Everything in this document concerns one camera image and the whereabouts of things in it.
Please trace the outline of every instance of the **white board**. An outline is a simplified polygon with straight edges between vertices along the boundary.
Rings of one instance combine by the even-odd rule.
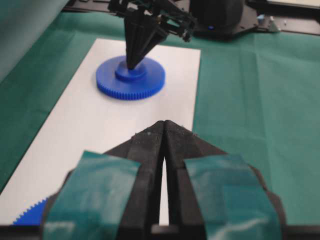
[[[320,7],[320,0],[268,0],[277,4],[292,4],[302,7]]]
[[[0,195],[0,225],[55,193],[84,150],[104,153],[158,120],[192,129],[200,50],[156,46],[148,57],[165,69],[165,86],[150,98],[123,101],[101,93],[95,74],[125,49],[124,41],[94,42]]]

